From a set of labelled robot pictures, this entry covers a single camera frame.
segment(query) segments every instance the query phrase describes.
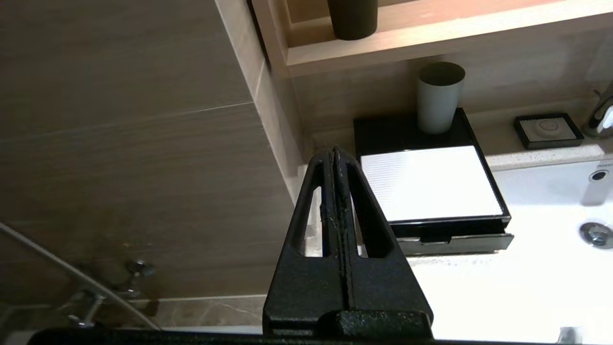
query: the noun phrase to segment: metal pipe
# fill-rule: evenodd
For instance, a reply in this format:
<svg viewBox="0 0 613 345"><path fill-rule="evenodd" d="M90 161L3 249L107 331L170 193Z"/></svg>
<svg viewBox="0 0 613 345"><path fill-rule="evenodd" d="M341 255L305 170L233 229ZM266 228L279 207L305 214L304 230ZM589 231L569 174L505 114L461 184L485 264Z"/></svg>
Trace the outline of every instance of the metal pipe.
<svg viewBox="0 0 613 345"><path fill-rule="evenodd" d="M72 266L71 264L69 264L68 262L62 260L57 255L55 255L54 253L51 253L49 250L47 250L47 249L41 247L40 245L38 245L38 243L36 243L33 240L27 238L26 236L24 236L21 233L19 233L17 230L12 229L11 227L9 227L8 225L6 225L6 224L4 224L2 222L0 222L0 230L2 230L5 234L9 235L13 239L17 240L18 242L22 243L25 247L27 247L28 249L34 251L36 254L39 254L43 258L48 259L50 262L54 263L56 266L58 266L59 268L61 268L62 270L64 270L66 273L70 274L74 278L76 278L79 281L87 284L95 292L98 292L101 295L106 296L109 300L114 301L115 303L117 303L118 305L123 307L125 310L129 311L130 313L132 313L133 315L138 317L149 328L151 328L153 330L161 330L161 328L159 328L159 326L156 325L155 322L153 322L145 314L141 313L138 309L136 309L133 305L131 305L130 302L124 300L121 297L119 297L115 292L113 292L113 290L111 290L111 289L107 288L106 286L102 285L101 283L99 283L98 281L93 279L92 277L90 277L87 274L85 274L80 269L78 269L78 268Z"/></svg>

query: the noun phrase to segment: sink drain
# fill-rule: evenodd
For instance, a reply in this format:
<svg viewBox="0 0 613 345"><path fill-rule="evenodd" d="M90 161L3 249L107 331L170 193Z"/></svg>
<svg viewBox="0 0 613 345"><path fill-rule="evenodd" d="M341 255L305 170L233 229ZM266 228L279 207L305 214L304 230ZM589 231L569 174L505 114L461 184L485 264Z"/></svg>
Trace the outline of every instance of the sink drain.
<svg viewBox="0 0 613 345"><path fill-rule="evenodd" d="M579 232L586 242L596 248L613 248L613 231L603 224L593 222L585 223L581 225Z"/></svg>

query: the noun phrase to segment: faucet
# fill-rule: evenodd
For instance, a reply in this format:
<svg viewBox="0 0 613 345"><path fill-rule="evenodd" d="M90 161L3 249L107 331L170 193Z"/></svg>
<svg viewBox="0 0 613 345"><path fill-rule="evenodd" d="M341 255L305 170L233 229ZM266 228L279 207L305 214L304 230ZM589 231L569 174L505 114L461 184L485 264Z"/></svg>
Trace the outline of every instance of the faucet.
<svg viewBox="0 0 613 345"><path fill-rule="evenodd" d="M583 125L583 132L595 139L608 138L613 136L613 82L603 93L594 92L600 99Z"/></svg>

